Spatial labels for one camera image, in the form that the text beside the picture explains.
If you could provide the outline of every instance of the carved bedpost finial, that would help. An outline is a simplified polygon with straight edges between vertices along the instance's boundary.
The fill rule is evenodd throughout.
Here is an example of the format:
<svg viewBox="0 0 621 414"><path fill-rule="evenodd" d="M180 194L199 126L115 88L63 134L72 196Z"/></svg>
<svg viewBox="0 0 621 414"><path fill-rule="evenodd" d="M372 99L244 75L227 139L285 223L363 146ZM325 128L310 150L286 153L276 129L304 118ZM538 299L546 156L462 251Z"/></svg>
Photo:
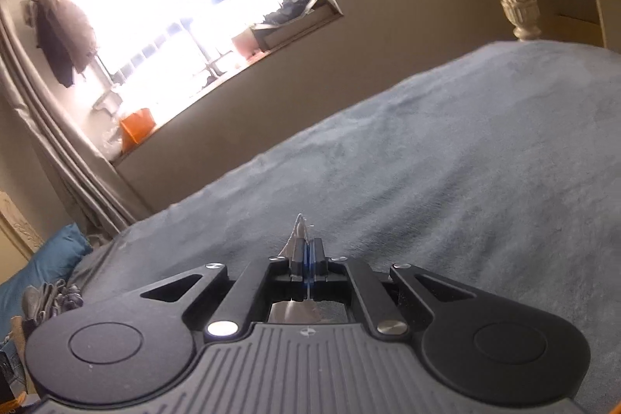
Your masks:
<svg viewBox="0 0 621 414"><path fill-rule="evenodd" d="M537 0L501 0L508 21L515 25L513 34L520 41L536 40L541 30L536 25L539 18Z"/></svg>

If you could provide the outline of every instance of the gray bedspread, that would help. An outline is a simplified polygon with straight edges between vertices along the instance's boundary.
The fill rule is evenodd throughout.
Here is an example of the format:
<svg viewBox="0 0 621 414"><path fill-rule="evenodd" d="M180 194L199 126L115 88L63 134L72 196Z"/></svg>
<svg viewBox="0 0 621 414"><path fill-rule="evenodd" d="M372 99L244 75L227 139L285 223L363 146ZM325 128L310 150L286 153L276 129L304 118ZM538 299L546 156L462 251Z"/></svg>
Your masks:
<svg viewBox="0 0 621 414"><path fill-rule="evenodd" d="M621 55L496 43L415 75L133 225L79 267L85 299L206 262L239 273L298 213L330 253L568 319L592 351L577 400L621 400Z"/></svg>

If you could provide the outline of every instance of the window sill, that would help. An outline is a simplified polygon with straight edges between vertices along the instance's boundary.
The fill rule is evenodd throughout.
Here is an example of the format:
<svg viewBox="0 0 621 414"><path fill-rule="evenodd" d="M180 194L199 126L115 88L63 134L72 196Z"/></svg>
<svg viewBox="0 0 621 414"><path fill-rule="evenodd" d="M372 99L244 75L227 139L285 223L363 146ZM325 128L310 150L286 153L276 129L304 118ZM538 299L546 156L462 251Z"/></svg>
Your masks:
<svg viewBox="0 0 621 414"><path fill-rule="evenodd" d="M291 43L294 43L295 41L299 40L300 38L303 38L304 36L306 36L306 35L314 32L314 31L316 31L317 29L319 29L319 28L321 28L321 27L323 27L323 26L325 26L325 25L327 25L327 24L329 24L329 23L331 23L331 22L341 18L342 16L343 15L340 12L336 12L336 13L328 16L327 18L322 19L321 21L317 22L316 24L312 25L311 27L308 27L305 30L295 34L294 36L290 37L286 41L283 41L282 43L278 44L277 46L273 47L272 49L254 55L253 57L249 58L249 60L247 60L244 63L243 66L239 67L238 69L235 69L234 71L230 71L230 72L224 74L223 76L220 76L216 81L212 82L211 84L209 84L208 86L203 88L199 93L197 93L195 96L193 96L187 102L182 104L180 107L178 107L178 108L171 108L170 114L167 115L167 117L165 117L164 119L161 119L157 123L157 125L154 127L153 131L148 136L148 138L144 139L144 141L142 141L141 144L139 144L136 147L132 148L130 151L122 153L120 156L116 157L114 160L111 161L111 163L113 164L113 166L117 166L118 164L120 164L127 156L131 155L135 150L139 149L142 144L144 144L145 142L148 142L148 140L150 138L152 138L154 135L156 135L157 131L159 129L161 129L161 127L166 125L175 116L177 116L178 114L182 113L185 109L189 108L192 104L194 104L195 102L200 100L202 97L207 95L209 92L212 92L213 90L215 90L216 88L221 86L226 81L228 81L231 78L233 78L233 77L237 76L238 74L240 74L240 72L245 71L247 68L249 68L253 64L257 63L260 60L263 60L265 57L268 57L269 55L272 55L276 51L278 51L278 50L280 50L280 49L290 45Z"/></svg>

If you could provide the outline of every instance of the bedpost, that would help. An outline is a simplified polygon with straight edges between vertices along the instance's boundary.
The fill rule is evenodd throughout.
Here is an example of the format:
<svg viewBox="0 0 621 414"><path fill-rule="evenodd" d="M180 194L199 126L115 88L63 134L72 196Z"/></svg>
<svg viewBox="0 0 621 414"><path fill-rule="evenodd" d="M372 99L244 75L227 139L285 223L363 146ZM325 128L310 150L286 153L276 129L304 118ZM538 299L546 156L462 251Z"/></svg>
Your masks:
<svg viewBox="0 0 621 414"><path fill-rule="evenodd" d="M513 34L520 41L536 40L541 35L537 26L539 6L537 0L501 0L508 21L515 25Z"/></svg>

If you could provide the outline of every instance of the round silver bolt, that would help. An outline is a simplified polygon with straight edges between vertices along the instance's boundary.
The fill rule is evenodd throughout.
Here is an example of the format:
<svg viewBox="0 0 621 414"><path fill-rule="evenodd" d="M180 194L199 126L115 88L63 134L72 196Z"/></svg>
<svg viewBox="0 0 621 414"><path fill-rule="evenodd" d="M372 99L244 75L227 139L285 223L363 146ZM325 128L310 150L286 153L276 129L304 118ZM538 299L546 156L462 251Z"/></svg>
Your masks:
<svg viewBox="0 0 621 414"><path fill-rule="evenodd" d="M233 321L214 321L207 326L207 331L214 337L228 337L239 330Z"/></svg>
<svg viewBox="0 0 621 414"><path fill-rule="evenodd" d="M408 331L408 326L403 321L385 320L378 324L378 332L384 335L403 335Z"/></svg>

